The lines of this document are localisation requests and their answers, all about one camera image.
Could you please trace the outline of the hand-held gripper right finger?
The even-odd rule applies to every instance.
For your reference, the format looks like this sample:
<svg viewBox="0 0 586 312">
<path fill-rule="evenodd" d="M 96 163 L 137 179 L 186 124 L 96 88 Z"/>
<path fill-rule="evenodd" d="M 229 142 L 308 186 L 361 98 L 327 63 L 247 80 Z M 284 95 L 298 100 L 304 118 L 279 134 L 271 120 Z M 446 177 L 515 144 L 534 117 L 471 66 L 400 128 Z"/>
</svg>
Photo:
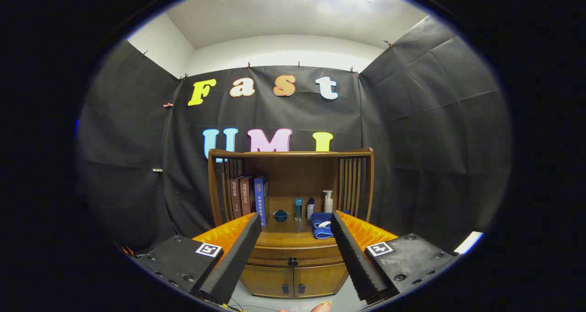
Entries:
<svg viewBox="0 0 586 312">
<path fill-rule="evenodd" d="M 331 232 L 358 298 L 368 304 L 414 291 L 461 258 L 420 235 L 394 235 L 339 210 L 331 216 Z"/>
</svg>

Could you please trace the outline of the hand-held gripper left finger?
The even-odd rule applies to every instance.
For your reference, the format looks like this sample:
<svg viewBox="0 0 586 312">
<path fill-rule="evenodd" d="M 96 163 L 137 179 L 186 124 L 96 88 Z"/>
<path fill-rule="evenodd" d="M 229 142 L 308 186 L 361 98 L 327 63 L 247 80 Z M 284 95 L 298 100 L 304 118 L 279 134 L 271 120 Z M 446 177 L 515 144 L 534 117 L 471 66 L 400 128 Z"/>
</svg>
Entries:
<svg viewBox="0 0 586 312">
<path fill-rule="evenodd" d="M 182 292 L 227 304 L 260 233 L 260 216 L 251 213 L 197 237 L 174 235 L 136 262 Z"/>
</svg>

